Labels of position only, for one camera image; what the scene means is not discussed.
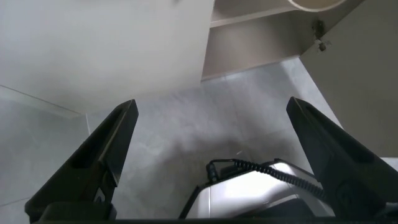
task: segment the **cabinet door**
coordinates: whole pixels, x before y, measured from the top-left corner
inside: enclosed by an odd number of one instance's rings
[[[0,2],[0,85],[90,113],[199,85],[214,0]]]
[[[398,1],[366,0],[301,56],[343,128],[398,156]]]

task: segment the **floor tile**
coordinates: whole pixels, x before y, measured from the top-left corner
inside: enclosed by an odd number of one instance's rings
[[[0,206],[1,223],[22,224],[29,223],[29,216],[25,213],[27,199]]]
[[[242,151],[248,154],[253,162],[263,163],[278,158],[312,172],[293,128],[248,139],[242,142]]]
[[[31,197],[88,137],[84,117],[65,119],[0,101],[0,204]]]
[[[298,58],[229,75],[226,80],[244,139],[289,128],[286,106],[291,96],[309,101],[337,120]]]

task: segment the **black coiled wire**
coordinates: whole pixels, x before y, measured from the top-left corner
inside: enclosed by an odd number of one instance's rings
[[[263,165],[256,164],[253,162],[243,161],[241,159],[218,159],[218,160],[213,160],[212,162],[234,162],[234,165],[237,168],[242,168],[244,170],[250,170],[250,171],[257,171],[257,172],[260,172],[263,174],[268,174],[273,178],[276,178],[283,182],[293,184],[294,186],[300,187],[301,189],[304,189],[304,190],[310,192],[311,194],[313,194],[314,196],[316,196],[316,198],[319,198],[320,200],[327,202],[326,194],[322,188],[320,188],[314,184],[311,184],[310,182],[308,182],[304,179],[301,179],[300,177],[286,174],[279,170],[275,170],[272,167],[263,166]]]

